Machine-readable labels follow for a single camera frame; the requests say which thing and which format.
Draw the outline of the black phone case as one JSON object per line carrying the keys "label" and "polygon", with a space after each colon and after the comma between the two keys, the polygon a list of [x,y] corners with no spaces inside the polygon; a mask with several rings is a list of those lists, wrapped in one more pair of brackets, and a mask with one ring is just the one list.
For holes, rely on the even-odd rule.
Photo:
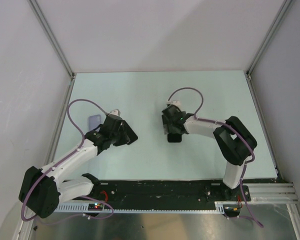
{"label": "black phone case", "polygon": [[181,143],[182,142],[182,135],[181,134],[169,133],[167,135],[167,141],[169,143]]}

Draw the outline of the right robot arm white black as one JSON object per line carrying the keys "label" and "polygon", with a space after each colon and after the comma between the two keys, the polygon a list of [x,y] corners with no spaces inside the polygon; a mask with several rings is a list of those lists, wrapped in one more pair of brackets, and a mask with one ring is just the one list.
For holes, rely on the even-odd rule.
{"label": "right robot arm white black", "polygon": [[225,122],[203,119],[172,103],[162,110],[161,118],[169,143],[180,143],[182,135],[201,135],[216,140],[226,160],[222,197],[228,201],[237,197],[246,165],[255,160],[254,149],[258,145],[239,118],[231,116]]}

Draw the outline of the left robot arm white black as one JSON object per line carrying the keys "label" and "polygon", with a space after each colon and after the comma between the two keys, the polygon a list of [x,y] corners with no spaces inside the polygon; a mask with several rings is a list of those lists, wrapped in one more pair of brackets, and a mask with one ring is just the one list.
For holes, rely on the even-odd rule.
{"label": "left robot arm white black", "polygon": [[22,202],[21,218],[28,221],[25,209],[36,217],[50,216],[59,204],[76,198],[97,199],[100,181],[90,173],[67,180],[67,177],[87,161],[110,146],[131,145],[138,136],[120,116],[108,114],[105,121],[83,135],[82,141],[63,158],[41,168],[30,167],[24,175],[18,199]]}

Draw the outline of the lilac phone case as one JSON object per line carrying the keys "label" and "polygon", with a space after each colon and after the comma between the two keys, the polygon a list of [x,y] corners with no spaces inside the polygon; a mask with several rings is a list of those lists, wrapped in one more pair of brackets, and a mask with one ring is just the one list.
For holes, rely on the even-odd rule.
{"label": "lilac phone case", "polygon": [[102,123],[102,117],[100,114],[91,115],[88,117],[88,130],[92,131],[96,129]]}

